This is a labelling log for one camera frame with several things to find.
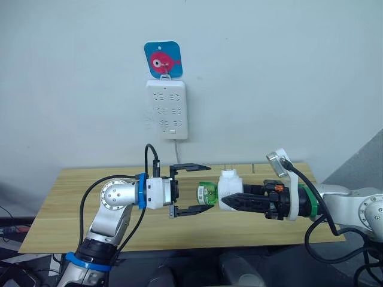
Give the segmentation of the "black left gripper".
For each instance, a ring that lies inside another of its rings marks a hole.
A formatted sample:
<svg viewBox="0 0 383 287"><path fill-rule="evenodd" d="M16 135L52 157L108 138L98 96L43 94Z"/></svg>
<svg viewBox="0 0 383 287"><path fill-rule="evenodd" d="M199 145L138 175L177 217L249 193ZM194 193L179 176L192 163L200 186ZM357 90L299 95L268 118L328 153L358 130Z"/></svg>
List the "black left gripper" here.
<svg viewBox="0 0 383 287"><path fill-rule="evenodd" d="M197 172L211 170L211 168L195 163L175 164L169 167L169 176L163 177L163 205L168 207L169 217L176 218L180 216L197 215L212 208L213 205L194 205L186 209L179 209L178 206L175 205L179 197L178 181L175 179L175 176L179 170Z"/></svg>

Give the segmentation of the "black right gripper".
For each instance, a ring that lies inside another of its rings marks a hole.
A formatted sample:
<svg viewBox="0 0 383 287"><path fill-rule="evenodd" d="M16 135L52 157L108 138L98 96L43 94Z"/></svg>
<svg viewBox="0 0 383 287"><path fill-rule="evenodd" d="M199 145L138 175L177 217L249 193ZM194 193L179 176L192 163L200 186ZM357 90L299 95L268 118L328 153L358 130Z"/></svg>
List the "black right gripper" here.
<svg viewBox="0 0 383 287"><path fill-rule="evenodd" d="M264 213L267 219L283 220L288 217L290 192L282 181L265 179L263 186L243 184L243 192L225 196L221 201L234 210Z"/></svg>

